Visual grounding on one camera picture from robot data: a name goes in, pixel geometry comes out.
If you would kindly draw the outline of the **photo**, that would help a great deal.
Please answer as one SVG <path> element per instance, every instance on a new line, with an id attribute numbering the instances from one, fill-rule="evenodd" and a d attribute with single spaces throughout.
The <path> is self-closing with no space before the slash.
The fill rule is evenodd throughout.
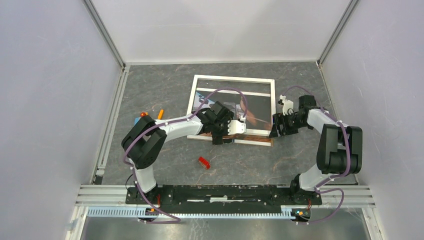
<path id="1" fill-rule="evenodd" d="M 272 129 L 272 97 L 269 93 L 256 93 L 244 91 L 239 94 L 235 90 L 221 90 L 206 98 L 213 92 L 212 88 L 196 88 L 193 97 L 190 98 L 192 111 L 202 106 L 210 108 L 216 102 L 220 102 L 233 112 L 234 118 L 238 119 L 245 115 L 246 132 L 241 135 L 253 135 L 268 137 Z"/>

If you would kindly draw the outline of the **white wooden picture frame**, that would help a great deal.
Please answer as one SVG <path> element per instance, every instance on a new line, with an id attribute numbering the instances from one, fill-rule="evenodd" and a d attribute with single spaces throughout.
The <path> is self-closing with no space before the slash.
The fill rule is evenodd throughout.
<path id="1" fill-rule="evenodd" d="M 206 97 L 207 99 L 221 90 L 234 90 L 240 95 L 242 95 L 243 92 L 267 93 L 270 94 L 272 98 L 271 108 L 274 110 L 273 114 L 276 113 L 276 90 L 274 79 L 196 74 L 193 78 L 188 100 L 188 113 L 192 112 L 190 99 L 194 96 L 196 88 L 213 89 L 213 92 Z"/>

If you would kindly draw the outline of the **orange handle screwdriver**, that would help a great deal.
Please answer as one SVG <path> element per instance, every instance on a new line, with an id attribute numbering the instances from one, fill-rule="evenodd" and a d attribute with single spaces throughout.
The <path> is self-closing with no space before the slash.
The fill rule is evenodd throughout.
<path id="1" fill-rule="evenodd" d="M 158 119 L 158 120 L 162 120 L 162 119 L 163 119 L 164 112 L 165 112 L 165 111 L 164 111 L 163 109 L 161 109 L 161 110 L 159 111 L 158 116 L 157 116 L 157 119 Z"/>

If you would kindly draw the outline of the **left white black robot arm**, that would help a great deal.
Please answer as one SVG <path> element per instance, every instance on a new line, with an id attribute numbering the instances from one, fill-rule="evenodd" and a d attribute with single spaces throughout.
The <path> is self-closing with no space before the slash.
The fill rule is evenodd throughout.
<path id="1" fill-rule="evenodd" d="M 131 167 L 138 197 L 145 204 L 157 198 L 153 164 L 166 142 L 190 135 L 211 134 L 214 145 L 226 143 L 224 137 L 243 133 L 245 124 L 217 101 L 211 107 L 199 108 L 186 116 L 172 119 L 141 117 L 123 138 L 123 161 Z"/>

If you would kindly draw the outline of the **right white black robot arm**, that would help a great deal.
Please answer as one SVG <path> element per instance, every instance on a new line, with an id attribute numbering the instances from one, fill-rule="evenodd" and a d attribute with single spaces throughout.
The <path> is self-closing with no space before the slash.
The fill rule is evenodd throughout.
<path id="1" fill-rule="evenodd" d="M 328 182 L 361 170 L 363 131 L 335 119 L 328 110 L 318 106 L 313 95 L 300 96 L 298 103 L 298 110 L 294 110 L 294 103 L 280 95 L 278 104 L 282 111 L 272 115 L 269 138 L 294 135 L 300 128 L 320 134 L 315 165 L 290 182 L 289 199 L 302 204 L 309 194 L 316 193 Z"/>

